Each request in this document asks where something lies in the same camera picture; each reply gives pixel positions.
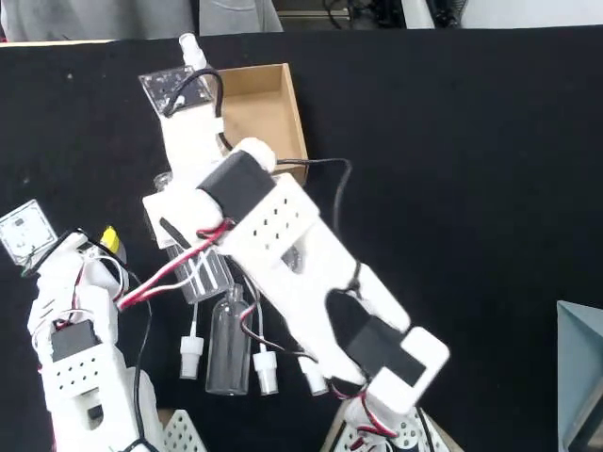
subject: cable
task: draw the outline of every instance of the cable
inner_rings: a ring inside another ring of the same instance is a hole
[[[430,452],[434,452],[435,449],[433,448],[432,434],[430,433],[430,430],[427,427],[427,421],[425,420],[423,410],[419,407],[416,407],[416,413],[418,414],[418,418],[421,421],[423,431],[425,431],[425,437],[427,438],[427,445],[430,447]]]
[[[334,202],[333,202],[333,232],[337,236],[337,238],[341,239],[341,231],[339,230],[339,224],[341,221],[341,201],[343,199],[343,193],[346,189],[346,185],[348,184],[348,180],[351,176],[351,171],[353,170],[353,166],[349,159],[347,158],[321,158],[317,160],[302,160],[297,158],[285,158],[281,160],[277,160],[277,165],[305,165],[311,166],[316,164],[323,163],[343,163],[345,165],[345,170],[341,175],[341,179],[339,179],[339,184],[337,184],[337,190],[335,192]]]
[[[125,308],[128,308],[138,302],[144,301],[152,295],[156,295],[156,292],[152,293],[152,295],[148,295],[146,291],[150,289],[153,285],[157,283],[161,278],[165,275],[176,269],[178,266],[182,265],[185,261],[190,259],[191,257],[199,254],[203,250],[206,250],[212,243],[218,240],[222,234],[224,234],[229,227],[230,222],[224,221],[219,228],[207,238],[201,245],[195,248],[191,248],[185,250],[182,254],[179,254],[174,259],[169,261],[166,265],[161,267],[155,275],[153,275],[149,280],[141,284],[137,287],[136,290],[133,290],[126,296],[122,297],[117,301],[117,307],[123,311]]]
[[[128,272],[128,275],[130,275],[130,277],[134,280],[134,282],[138,286],[142,285],[140,282],[140,278],[137,276],[136,273],[134,273],[133,271],[128,269],[128,267],[125,266],[125,264],[122,265],[122,268]],[[139,433],[139,438],[137,440],[135,440],[134,442],[132,442],[132,444],[130,444],[128,447],[126,447],[124,449],[124,452],[129,452],[129,451],[133,450],[139,444],[144,445],[149,450],[149,452],[158,452],[157,448],[154,447],[151,443],[149,443],[146,440],[146,437],[144,434],[144,423],[142,422],[142,412],[140,409],[140,372],[142,370],[142,356],[144,354],[144,349],[147,346],[147,342],[149,340],[149,333],[151,332],[151,325],[153,323],[153,308],[151,307],[151,302],[147,299],[146,304],[147,304],[147,309],[149,312],[148,317],[147,317],[147,325],[144,330],[144,336],[142,337],[142,342],[140,343],[139,354],[137,356],[136,364],[134,367],[134,388],[133,388],[133,391],[134,391],[134,394],[133,394],[134,417],[136,419],[136,426],[137,426],[137,431]]]
[[[192,82],[197,80],[199,77],[202,77],[204,75],[211,75],[212,77],[214,77],[216,79],[217,89],[216,89],[215,114],[216,114],[216,118],[221,118],[222,117],[222,103],[224,101],[224,81],[222,80],[220,73],[213,68],[200,69],[198,71],[195,71],[191,75],[189,75],[187,78],[185,78],[182,81],[182,83],[178,86],[178,88],[176,88],[174,90],[174,92],[171,94],[170,99],[168,100],[168,103],[166,104],[165,108],[163,109],[163,116],[165,116],[166,118],[171,118],[171,116],[176,111],[178,111],[178,107],[177,107],[176,103],[178,102],[178,98],[180,97],[182,92],[185,90],[185,88],[188,85],[190,85]],[[228,139],[226,139],[226,136],[224,135],[224,133],[220,132],[220,133],[218,133],[218,136],[220,137],[220,141],[222,142],[224,147],[228,151],[232,151],[233,146],[232,146],[232,144],[230,144]]]
[[[146,348],[147,341],[149,339],[149,332],[151,331],[151,323],[153,320],[153,308],[151,308],[151,302],[146,300],[147,309],[149,311],[149,316],[147,317],[147,326],[144,330],[144,336],[142,337],[142,342],[140,343],[139,355],[136,359],[136,366],[134,368],[134,415],[136,417],[136,425],[139,431],[140,439],[144,440],[144,424],[142,423],[142,413],[140,412],[140,372],[142,366],[142,355],[144,354],[144,349]]]
[[[303,351],[287,350],[286,348],[279,346],[278,344],[275,344],[271,341],[268,341],[268,340],[264,339],[263,337],[260,337],[259,335],[255,334],[253,331],[251,331],[245,320],[255,310],[256,307],[257,307],[257,301],[254,301],[249,308],[247,308],[245,311],[243,311],[241,313],[240,327],[245,334],[247,334],[252,339],[259,342],[260,344],[264,344],[265,346],[270,347],[280,353],[284,353],[287,355],[293,355],[293,356],[297,356],[297,357],[303,356],[305,358],[308,358],[309,360],[312,360],[315,363],[318,363],[318,360],[314,356],[312,356],[308,353],[304,353]]]
[[[249,277],[244,272],[242,272],[242,270],[241,273],[243,274],[243,281],[245,281],[245,284],[247,284],[247,288],[252,294],[253,300],[257,302],[257,333],[262,339],[264,339],[264,312],[262,311],[262,295],[257,289],[257,286],[252,283]]]
[[[335,3],[337,3],[338,1],[339,0],[333,0],[330,5],[327,5],[327,0],[322,0],[322,7],[327,12],[327,16],[329,16],[329,22],[331,22],[331,24],[335,28],[337,28],[338,30],[341,30],[341,25],[339,24],[338,21],[335,20],[335,17],[333,17],[333,7],[335,6]]]
[[[365,409],[365,413],[367,414],[368,420],[370,423],[379,431],[381,436],[386,438],[398,438],[398,433],[391,428],[388,428],[384,423],[382,423],[377,417],[368,409],[367,405],[367,392],[363,392],[360,394],[360,401],[362,402],[362,408]]]
[[[90,257],[87,261],[84,262],[84,265],[82,267],[82,273],[84,272],[86,265],[89,264],[90,262],[93,261],[109,261],[111,264],[113,264],[113,266],[115,267],[115,269],[117,270],[117,272],[120,275],[120,289],[117,291],[117,293],[111,297],[111,299],[113,301],[115,301],[116,299],[118,299],[122,293],[123,290],[125,288],[125,278],[123,277],[123,272],[125,271],[122,266],[120,266],[120,264],[111,256],[104,256],[104,255],[100,255],[100,256],[93,256]]]
[[[190,322],[190,337],[197,337],[197,322],[199,321],[199,303],[192,305],[192,321]]]
[[[159,285],[158,287],[155,287],[153,289],[147,290],[144,292],[145,294],[145,298],[150,298],[153,297],[161,292],[167,292],[169,290],[174,290],[174,289],[179,289],[180,287],[187,285],[188,283],[190,283],[194,278],[196,278],[199,274],[199,270],[201,269],[202,265],[204,264],[204,260],[203,259],[199,259],[199,262],[197,263],[197,265],[194,267],[194,269],[192,270],[192,273],[190,273],[190,275],[188,275],[188,277],[184,280],[182,280],[181,282],[177,282],[175,284],[166,284],[166,285]]]

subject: black cable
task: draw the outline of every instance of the black cable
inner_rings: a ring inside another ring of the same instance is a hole
[[[297,158],[285,158],[281,160],[277,160],[277,165],[316,165],[322,163],[343,163],[345,165],[345,170],[341,175],[341,179],[339,179],[339,184],[337,185],[337,190],[335,192],[334,202],[333,202],[333,232],[337,236],[337,238],[341,239],[341,231],[339,230],[339,224],[341,220],[341,200],[343,199],[343,193],[346,189],[346,185],[348,184],[348,180],[351,176],[351,171],[353,170],[353,166],[347,158],[320,158],[316,160],[303,160]]]
[[[147,317],[147,326],[144,330],[144,336],[140,343],[139,355],[136,359],[136,367],[134,368],[134,415],[136,416],[136,426],[139,430],[139,437],[145,439],[144,436],[144,424],[142,422],[142,413],[140,412],[140,372],[142,365],[142,355],[146,348],[147,341],[149,339],[149,332],[151,331],[151,323],[153,320],[153,309],[151,308],[151,302],[147,299],[147,308],[149,310],[149,316]]]
[[[255,310],[257,303],[258,303],[258,301],[256,300],[251,304],[250,308],[252,308],[252,312],[253,312],[253,310]],[[266,339],[255,334],[247,325],[247,322],[246,322],[247,318],[248,317],[243,318],[240,322],[241,330],[245,333],[245,335],[251,337],[255,341],[259,342],[260,344],[264,344],[266,347],[272,348],[274,351],[277,351],[279,353],[284,353],[285,355],[293,355],[293,356],[297,356],[297,357],[304,357],[311,361],[314,361],[315,363],[318,363],[318,360],[314,356],[312,356],[308,353],[305,353],[303,351],[287,350],[286,348],[279,346],[278,344],[275,344],[271,341],[267,341]]]
[[[416,407],[416,413],[418,414],[418,418],[421,421],[421,425],[423,426],[423,431],[425,431],[425,437],[427,438],[427,444],[430,447],[430,452],[435,452],[435,449],[433,448],[432,434],[430,433],[430,430],[427,427],[427,422],[425,421],[423,410],[419,407]]]
[[[134,440],[122,452],[132,452],[139,445],[144,445],[149,450],[149,452],[159,452],[154,445],[152,445],[147,440],[142,439],[142,438],[138,438],[137,440]]]
[[[331,22],[335,28],[341,30],[341,25],[335,20],[335,17],[333,17],[333,7],[338,1],[339,0],[333,0],[331,4],[327,4],[327,0],[322,0],[322,7],[327,12],[327,16],[329,16],[329,22]]]
[[[178,86],[178,88],[176,88],[174,90],[174,92],[171,94],[170,99],[168,100],[168,103],[166,104],[165,108],[163,109],[163,116],[165,116],[166,118],[170,118],[176,111],[178,111],[176,102],[178,102],[178,98],[180,97],[182,92],[185,90],[185,88],[188,85],[190,85],[192,82],[194,82],[199,77],[202,77],[204,75],[211,75],[212,77],[214,77],[216,79],[217,89],[216,89],[216,110],[215,110],[215,112],[216,112],[216,118],[221,118],[222,117],[222,103],[224,102],[224,81],[222,80],[220,73],[213,68],[200,69],[198,71],[195,71],[191,75],[189,75],[187,78],[185,78],[182,81],[182,83]],[[226,139],[226,136],[224,135],[224,133],[220,132],[218,134],[218,136],[220,137],[220,140],[221,140],[222,144],[224,145],[224,147],[228,151],[232,151],[233,146],[230,144],[228,139]]]
[[[243,278],[247,278],[247,276],[245,275],[245,270],[243,270],[243,267],[239,265],[239,263],[233,259],[232,256],[226,256],[227,258],[227,262],[233,266],[236,267],[236,269],[238,270],[238,272],[241,274],[241,276]],[[260,303],[261,298],[262,298],[262,294],[259,292],[259,290],[257,290],[257,288],[253,285],[252,282],[250,282],[250,286],[255,289],[256,293],[251,293],[252,297],[253,297],[253,303],[251,304],[250,307],[252,307],[252,312],[255,310],[255,307]],[[270,347],[275,351],[278,351],[280,353],[284,353],[287,355],[295,355],[295,356],[304,356],[312,361],[314,361],[315,363],[318,363],[317,359],[312,356],[309,355],[307,353],[304,353],[303,351],[293,351],[293,350],[287,350],[286,348],[284,348],[283,346],[279,346],[278,344],[268,341],[266,340],[266,338],[260,337],[259,334],[255,334],[249,327],[249,325],[246,322],[247,318],[244,318],[243,321],[240,322],[240,328],[241,330],[245,333],[245,335],[251,337],[254,341],[257,341],[260,344],[264,344],[266,347]]]

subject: gray fabric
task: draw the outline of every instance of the gray fabric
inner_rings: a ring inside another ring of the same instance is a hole
[[[194,31],[189,0],[0,0],[9,41],[173,38]],[[282,31],[271,0],[201,0],[202,35]]]
[[[271,0],[202,0],[199,29],[202,35],[283,31]]]

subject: red wire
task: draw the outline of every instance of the red wire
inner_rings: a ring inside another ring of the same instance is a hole
[[[375,428],[377,430],[380,431],[380,433],[379,433],[380,435],[386,436],[388,438],[398,438],[398,433],[396,433],[394,430],[392,430],[392,429],[388,428],[387,426],[385,426],[368,409],[368,406],[367,406],[367,393],[366,392],[363,392],[363,393],[360,394],[360,401],[362,402],[362,406],[365,409],[365,413],[367,414],[368,420],[370,421],[370,423],[373,426],[375,426]]]
[[[166,265],[161,267],[154,276],[152,276],[147,282],[141,284],[136,290],[133,290],[128,295],[122,298],[121,301],[118,302],[118,307],[122,311],[125,308],[128,308],[136,303],[146,300],[150,296],[146,294],[146,291],[153,287],[161,278],[165,275],[176,269],[178,266],[182,265],[185,261],[190,259],[191,257],[199,254],[200,252],[206,250],[209,246],[211,246],[216,240],[220,238],[222,234],[226,232],[230,225],[229,221],[224,221],[216,231],[209,236],[202,245],[197,248],[190,248],[185,250],[182,254],[180,254],[176,259],[168,262]]]
[[[356,450],[359,449],[360,447],[362,447],[365,443],[365,440],[363,440],[362,438],[358,438],[356,441],[354,441],[352,443],[352,445],[350,446],[350,450]]]

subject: white plastic cap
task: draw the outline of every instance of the white plastic cap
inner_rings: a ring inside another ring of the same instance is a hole
[[[272,173],[276,168],[276,155],[271,147],[258,138],[243,138],[233,149],[233,153],[245,151],[253,157],[265,171]]]
[[[269,396],[279,392],[276,381],[276,353],[273,351],[261,351],[253,355],[253,367],[260,380],[262,396]]]
[[[205,58],[204,51],[199,47],[195,35],[185,33],[178,41],[182,49],[182,58],[187,66],[192,66],[192,69],[195,71],[199,71],[207,66],[207,58]]]
[[[197,379],[197,369],[199,369],[199,358],[204,353],[203,337],[182,336],[180,340],[180,354],[182,361],[180,363],[181,379]]]
[[[318,365],[305,356],[300,356],[298,361],[300,362],[300,368],[305,375],[305,379],[308,380],[312,396],[322,396],[323,394],[328,393],[329,388],[327,387],[327,382],[322,377]]]

